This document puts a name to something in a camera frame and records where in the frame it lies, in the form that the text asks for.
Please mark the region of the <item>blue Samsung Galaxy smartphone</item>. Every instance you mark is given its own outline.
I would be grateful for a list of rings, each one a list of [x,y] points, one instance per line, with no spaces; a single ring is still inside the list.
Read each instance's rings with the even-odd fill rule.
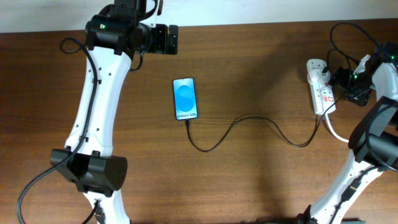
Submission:
[[[193,78],[173,80],[175,117],[177,120],[198,118],[197,99]]]

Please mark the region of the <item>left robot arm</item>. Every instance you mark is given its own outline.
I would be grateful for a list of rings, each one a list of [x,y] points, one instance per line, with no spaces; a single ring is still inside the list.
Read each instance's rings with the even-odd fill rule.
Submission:
[[[162,1],[115,1],[85,27],[86,75],[78,114],[64,149],[51,165],[89,200],[98,223],[130,223],[121,187],[127,159],[113,155],[113,127],[126,75],[135,55],[177,54],[178,26],[158,24]]]

